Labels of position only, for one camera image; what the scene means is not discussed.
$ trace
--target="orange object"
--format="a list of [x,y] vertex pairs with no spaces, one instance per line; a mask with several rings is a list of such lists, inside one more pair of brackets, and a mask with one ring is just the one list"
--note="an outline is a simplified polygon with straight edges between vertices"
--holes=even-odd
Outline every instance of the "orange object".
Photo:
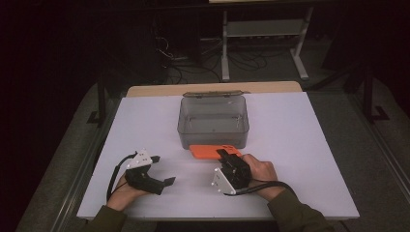
[[190,145],[190,152],[199,160],[219,160],[218,149],[224,149],[228,154],[236,154],[238,157],[242,155],[231,145]]

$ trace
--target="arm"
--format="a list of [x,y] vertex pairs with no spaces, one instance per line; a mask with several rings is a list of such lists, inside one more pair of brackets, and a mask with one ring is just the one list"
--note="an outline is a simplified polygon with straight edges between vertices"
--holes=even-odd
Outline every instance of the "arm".
[[[245,155],[243,160],[249,164],[254,180],[278,180],[278,175],[271,162],[259,161],[253,155]],[[257,185],[259,185],[257,181],[252,181],[249,184],[250,187]],[[281,232],[335,231],[320,212],[302,204],[295,195],[285,188],[264,188],[257,193],[269,202],[269,210],[277,221]]]
[[121,232],[127,216],[123,211],[138,197],[148,194],[130,187],[123,175],[106,206],[102,206],[96,217],[81,228],[81,232]]

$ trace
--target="sleeve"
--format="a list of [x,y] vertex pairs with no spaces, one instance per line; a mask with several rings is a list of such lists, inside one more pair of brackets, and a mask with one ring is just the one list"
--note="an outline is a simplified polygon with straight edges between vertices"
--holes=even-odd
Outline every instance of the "sleeve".
[[280,232],[335,231],[320,212],[302,204],[289,190],[270,201],[268,207]]
[[127,215],[102,206],[96,217],[81,228],[81,232],[121,232]]

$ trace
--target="transparent plastic box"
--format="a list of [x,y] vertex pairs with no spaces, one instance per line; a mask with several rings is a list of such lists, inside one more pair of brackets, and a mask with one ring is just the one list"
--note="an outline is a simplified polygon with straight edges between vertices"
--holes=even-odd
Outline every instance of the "transparent plastic box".
[[247,145],[249,120],[243,96],[183,98],[178,132],[182,146]]

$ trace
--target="white table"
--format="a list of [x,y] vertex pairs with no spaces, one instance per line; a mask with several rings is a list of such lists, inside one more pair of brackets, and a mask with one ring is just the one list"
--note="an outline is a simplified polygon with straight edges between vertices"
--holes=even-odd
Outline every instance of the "white table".
[[[124,98],[102,149],[77,216],[93,218],[105,204],[114,166],[143,148],[160,156],[149,175],[176,177],[162,195],[139,198],[130,218],[150,220],[272,219],[256,194],[225,196],[211,186],[216,160],[194,159],[177,132],[181,96]],[[243,154],[274,163],[278,177],[299,199],[327,219],[357,218],[359,213],[337,168],[306,93],[245,94],[249,136]],[[123,164],[118,176],[125,171]]]

